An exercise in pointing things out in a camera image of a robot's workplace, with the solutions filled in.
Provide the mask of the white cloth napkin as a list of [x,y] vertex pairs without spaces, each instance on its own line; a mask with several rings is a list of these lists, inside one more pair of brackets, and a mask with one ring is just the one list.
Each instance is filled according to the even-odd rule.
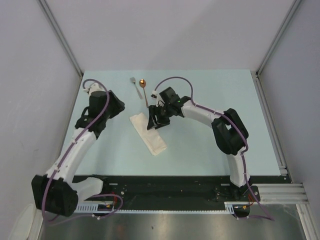
[[144,113],[135,114],[129,120],[153,156],[167,149],[167,144],[156,129],[147,130],[148,118]]

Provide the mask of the silver fork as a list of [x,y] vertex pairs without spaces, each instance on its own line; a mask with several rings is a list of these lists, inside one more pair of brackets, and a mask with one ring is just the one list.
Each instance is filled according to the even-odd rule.
[[131,77],[130,78],[130,81],[133,83],[134,87],[135,87],[135,90],[138,94],[138,97],[142,100],[143,99],[143,96],[141,94],[141,92],[139,91],[138,87],[137,87],[137,84],[136,84],[136,79],[134,77]]

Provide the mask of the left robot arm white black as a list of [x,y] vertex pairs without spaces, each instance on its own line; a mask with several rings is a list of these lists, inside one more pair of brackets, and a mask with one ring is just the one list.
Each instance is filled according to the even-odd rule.
[[31,187],[35,206],[52,214],[71,216],[79,203],[96,196],[105,200],[111,188],[97,176],[74,183],[75,173],[87,151],[98,140],[106,122],[125,109],[111,91],[95,90],[77,120],[69,146],[44,175],[35,175]]

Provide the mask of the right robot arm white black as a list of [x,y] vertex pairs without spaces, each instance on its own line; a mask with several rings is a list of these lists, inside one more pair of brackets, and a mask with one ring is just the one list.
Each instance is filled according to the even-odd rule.
[[201,106],[190,96],[179,97],[172,87],[158,93],[152,91],[155,105],[148,107],[146,129],[159,129],[170,124],[170,118],[179,116],[198,121],[212,129],[217,147],[227,155],[230,171],[231,196],[242,201],[249,194],[250,175],[244,162],[248,150],[249,133],[237,111],[229,108],[223,112]]

